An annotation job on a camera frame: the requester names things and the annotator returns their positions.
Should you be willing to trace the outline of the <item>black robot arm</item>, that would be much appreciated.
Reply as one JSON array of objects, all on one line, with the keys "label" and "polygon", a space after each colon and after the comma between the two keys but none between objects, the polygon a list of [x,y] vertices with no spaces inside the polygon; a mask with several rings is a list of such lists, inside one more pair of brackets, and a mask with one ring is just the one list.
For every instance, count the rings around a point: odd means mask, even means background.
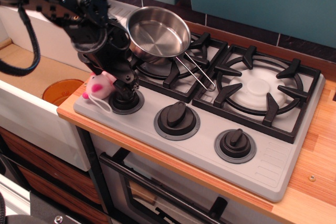
[{"label": "black robot arm", "polygon": [[1,0],[2,6],[16,7],[33,47],[34,58],[27,68],[11,66],[1,61],[1,72],[26,76],[40,61],[40,49],[27,10],[41,13],[69,36],[80,61],[95,74],[103,71],[116,77],[115,101],[130,104],[139,98],[138,78],[125,58],[130,38],[125,28],[109,18],[107,0]]}]

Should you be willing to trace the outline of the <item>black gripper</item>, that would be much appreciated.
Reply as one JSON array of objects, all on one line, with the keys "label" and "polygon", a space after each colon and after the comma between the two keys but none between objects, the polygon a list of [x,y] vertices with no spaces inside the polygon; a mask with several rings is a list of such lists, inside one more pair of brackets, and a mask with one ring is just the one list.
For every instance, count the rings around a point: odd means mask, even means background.
[{"label": "black gripper", "polygon": [[101,70],[116,77],[114,103],[138,102],[138,76],[125,56],[130,45],[128,32],[116,19],[109,19],[107,27],[98,29],[97,35],[91,43],[77,44],[82,60],[93,72]]}]

